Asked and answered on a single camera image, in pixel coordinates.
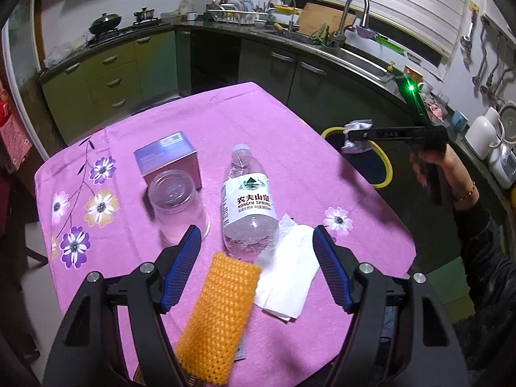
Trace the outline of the person right hand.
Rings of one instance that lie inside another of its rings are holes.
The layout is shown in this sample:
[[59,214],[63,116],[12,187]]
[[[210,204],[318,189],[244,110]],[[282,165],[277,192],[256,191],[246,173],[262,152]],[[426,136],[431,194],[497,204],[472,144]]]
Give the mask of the person right hand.
[[410,162],[418,183],[422,187],[427,186],[427,176],[423,171],[425,165],[434,164],[442,170],[451,194],[454,199],[454,207],[458,211],[466,211],[472,208],[479,199],[479,192],[468,170],[463,165],[454,149],[449,144],[444,152],[435,150],[420,151],[410,155]]

